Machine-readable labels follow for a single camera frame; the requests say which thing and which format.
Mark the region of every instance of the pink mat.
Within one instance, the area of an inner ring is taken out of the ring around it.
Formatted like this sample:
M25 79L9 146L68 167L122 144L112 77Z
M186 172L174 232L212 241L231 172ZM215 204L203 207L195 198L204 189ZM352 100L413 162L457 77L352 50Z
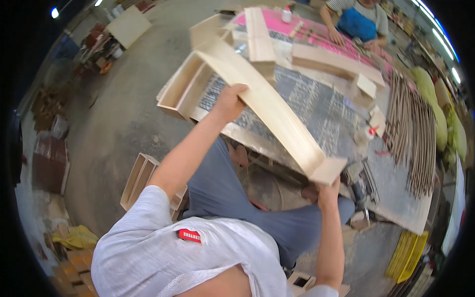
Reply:
M262 9L262 14L264 15L264 20L266 21L267 28L272 31L289 35L292 32L292 30L295 28L295 26L300 21L302 21L304 22L304 28L308 28L308 26L317 28L318 32L316 32L316 36L310 40L311 44L323 47L335 54L342 55L356 61L359 58L361 63L372 66L371 61L366 56L363 56L358 53L357 49L355 49L353 46L352 40L349 39L348 37L343 36L345 38L345 45L343 47L340 47L334 44L333 42L331 42L328 36L328 29L323 24L316 23L309 19L303 19L297 16L292 16L292 21L286 24L282 22L282 19L281 19L282 14L280 11L269 10L269 9ZM234 20L234 22L237 24L245 25L246 24L245 14L242 12ZM302 33L297 33L295 37L301 38L302 35L303 35ZM392 57L381 48L380 48L380 51L377 52L377 54L379 56L384 57L387 61L392 62ZM391 65L385 62L385 66L388 72L390 72Z

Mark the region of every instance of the striped shirt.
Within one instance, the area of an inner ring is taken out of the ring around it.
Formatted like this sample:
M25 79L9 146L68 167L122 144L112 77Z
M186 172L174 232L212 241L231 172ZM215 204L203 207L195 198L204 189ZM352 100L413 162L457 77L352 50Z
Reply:
M326 5L333 11L348 10L355 8L365 18L373 21L376 24L376 31L379 35L388 35L388 16L384 9L379 4L374 4L373 9L368 9L362 6L357 0L329 0Z

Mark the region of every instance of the red label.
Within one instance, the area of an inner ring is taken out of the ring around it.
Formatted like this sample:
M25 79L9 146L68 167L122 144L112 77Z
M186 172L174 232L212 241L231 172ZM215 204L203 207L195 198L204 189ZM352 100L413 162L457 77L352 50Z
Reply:
M190 231L188 229L178 230L178 238L201 243L201 236L198 234L198 232Z

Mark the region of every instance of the white t-shirt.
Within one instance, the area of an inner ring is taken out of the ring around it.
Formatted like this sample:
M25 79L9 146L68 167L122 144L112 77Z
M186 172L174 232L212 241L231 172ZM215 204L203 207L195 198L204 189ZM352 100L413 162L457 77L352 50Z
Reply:
M192 217L173 224L169 209L165 192L148 186L99 240L91 267L99 296L143 296L152 280L154 296L174 296L237 264L249 277L252 296L293 296L268 233L237 219ZM198 232L201 243L179 239L179 229ZM316 286L301 296L337 297L338 292Z

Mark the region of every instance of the factory floor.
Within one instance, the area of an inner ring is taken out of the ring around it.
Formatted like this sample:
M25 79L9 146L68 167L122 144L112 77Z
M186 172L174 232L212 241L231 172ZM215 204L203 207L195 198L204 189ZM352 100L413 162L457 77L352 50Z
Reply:
M192 125L166 116L155 97L190 52L188 28L213 15L219 0L157 2L145 13L152 27L113 63L106 76L87 86L97 92L94 105L76 94L67 106L71 169L65 204L74 224L101 237L125 214L119 204L132 165L140 152L161 160ZM300 16L319 21L308 6L296 5ZM238 172L248 194L271 209L307 202L299 189L255 165ZM356 233L345 244L343 282L347 296L385 296L394 283L384 271L399 240L401 227L379 223ZM317 250L300 257L296 269L314 274Z

